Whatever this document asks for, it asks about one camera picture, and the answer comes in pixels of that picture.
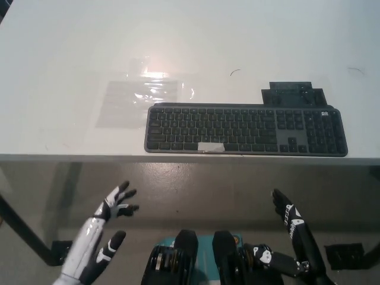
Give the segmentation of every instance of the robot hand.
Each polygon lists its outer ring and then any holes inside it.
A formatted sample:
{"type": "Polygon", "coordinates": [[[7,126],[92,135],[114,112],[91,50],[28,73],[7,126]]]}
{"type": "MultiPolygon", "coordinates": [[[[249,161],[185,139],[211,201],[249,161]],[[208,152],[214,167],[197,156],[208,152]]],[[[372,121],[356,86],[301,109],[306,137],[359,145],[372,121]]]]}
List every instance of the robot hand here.
{"type": "Polygon", "coordinates": [[[100,204],[94,215],[87,219],[71,246],[62,266],[61,275],[53,285],[90,285],[106,269],[124,240],[125,232],[118,231],[98,253],[95,253],[102,238],[103,227],[119,216],[133,216],[138,205],[121,204],[136,194],[127,191],[129,182],[116,187],[100,204]]]}
{"type": "Polygon", "coordinates": [[[278,189],[272,192],[272,196],[275,211],[284,221],[297,260],[304,264],[308,271],[307,276],[310,278],[326,276],[326,267],[318,245],[296,206],[278,189]]]}

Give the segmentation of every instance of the black keyboard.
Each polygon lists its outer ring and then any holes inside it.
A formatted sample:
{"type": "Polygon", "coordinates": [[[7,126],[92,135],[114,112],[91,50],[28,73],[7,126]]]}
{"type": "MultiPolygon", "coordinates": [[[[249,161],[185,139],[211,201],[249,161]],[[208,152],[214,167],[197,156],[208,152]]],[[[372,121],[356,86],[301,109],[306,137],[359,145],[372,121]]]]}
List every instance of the black keyboard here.
{"type": "Polygon", "coordinates": [[[157,103],[148,110],[145,150],[343,157],[347,144],[331,106],[157,103]]]}

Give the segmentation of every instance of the white robotic hand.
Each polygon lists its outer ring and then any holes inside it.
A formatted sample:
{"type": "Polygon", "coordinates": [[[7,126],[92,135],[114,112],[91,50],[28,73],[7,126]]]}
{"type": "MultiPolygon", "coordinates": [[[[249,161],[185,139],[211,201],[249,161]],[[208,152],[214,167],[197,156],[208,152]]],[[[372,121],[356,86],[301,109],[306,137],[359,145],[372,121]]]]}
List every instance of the white robotic hand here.
{"type": "Polygon", "coordinates": [[[61,275],[53,285],[90,285],[106,269],[126,234],[118,231],[96,254],[104,225],[111,218],[133,216],[138,210],[138,205],[121,204],[136,194],[135,189],[127,191],[128,186],[129,182],[125,181],[116,187],[100,204],[93,217],[87,219],[71,246],[61,275]]]}

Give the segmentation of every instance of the table top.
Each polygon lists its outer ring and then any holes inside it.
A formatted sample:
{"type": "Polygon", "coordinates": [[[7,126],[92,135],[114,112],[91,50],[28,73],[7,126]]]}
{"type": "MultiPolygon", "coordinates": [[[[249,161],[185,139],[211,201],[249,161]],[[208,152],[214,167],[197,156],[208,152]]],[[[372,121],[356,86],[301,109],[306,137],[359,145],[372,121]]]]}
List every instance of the table top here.
{"type": "Polygon", "coordinates": [[[0,160],[379,164],[376,1],[15,1],[0,25],[0,160]],[[345,158],[148,154],[155,102],[262,103],[311,81],[345,158]]]}

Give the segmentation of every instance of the floor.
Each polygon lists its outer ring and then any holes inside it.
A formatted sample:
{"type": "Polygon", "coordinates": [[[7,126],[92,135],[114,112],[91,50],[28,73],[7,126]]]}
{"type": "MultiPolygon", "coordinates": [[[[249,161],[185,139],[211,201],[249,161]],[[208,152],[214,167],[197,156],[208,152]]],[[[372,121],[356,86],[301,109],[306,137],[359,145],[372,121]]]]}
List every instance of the floor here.
{"type": "MultiPolygon", "coordinates": [[[[124,179],[138,189],[135,217],[113,220],[104,231],[104,240],[118,229],[127,238],[95,284],[139,284],[153,245],[182,228],[199,235],[229,229],[245,242],[293,255],[271,202],[273,188],[297,205],[324,257],[324,245],[362,242],[368,251],[380,238],[380,182],[366,167],[25,162],[0,163],[0,169],[1,194],[47,244],[73,239],[124,179]]],[[[0,238],[0,284],[50,284],[59,275],[5,223],[0,238]]],[[[378,284],[380,278],[378,266],[328,273],[337,284],[378,284]]]]}

